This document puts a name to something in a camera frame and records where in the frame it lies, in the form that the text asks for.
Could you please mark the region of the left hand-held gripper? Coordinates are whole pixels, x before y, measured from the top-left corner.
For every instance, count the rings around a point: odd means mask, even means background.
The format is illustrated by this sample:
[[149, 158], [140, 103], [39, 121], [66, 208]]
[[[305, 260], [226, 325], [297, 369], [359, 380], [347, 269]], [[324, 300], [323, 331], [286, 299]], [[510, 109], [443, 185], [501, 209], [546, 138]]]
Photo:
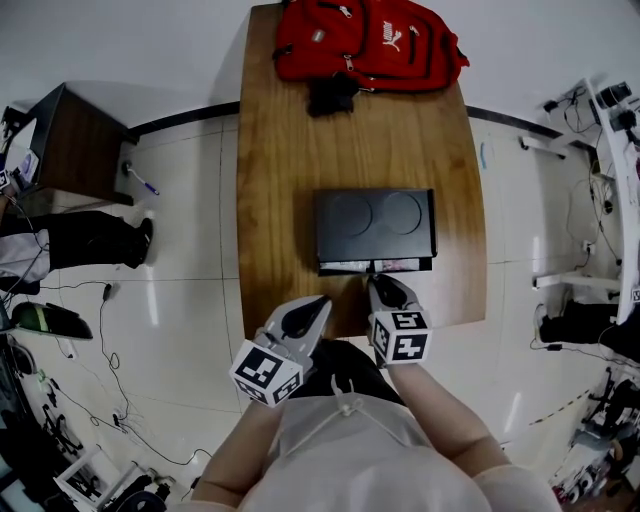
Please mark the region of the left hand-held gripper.
[[327, 295], [278, 306], [254, 339], [241, 345], [229, 370], [236, 388], [271, 408], [287, 399], [313, 366], [311, 354], [324, 335], [331, 310]]

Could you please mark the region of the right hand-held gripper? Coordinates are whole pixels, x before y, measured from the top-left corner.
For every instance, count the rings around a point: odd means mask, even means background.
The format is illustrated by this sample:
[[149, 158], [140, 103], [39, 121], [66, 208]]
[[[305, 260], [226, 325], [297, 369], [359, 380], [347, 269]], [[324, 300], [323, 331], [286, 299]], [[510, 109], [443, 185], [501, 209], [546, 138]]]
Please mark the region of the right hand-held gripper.
[[431, 343], [432, 328], [416, 293], [389, 275], [371, 275], [367, 291], [370, 304], [367, 338], [377, 367], [423, 362]]

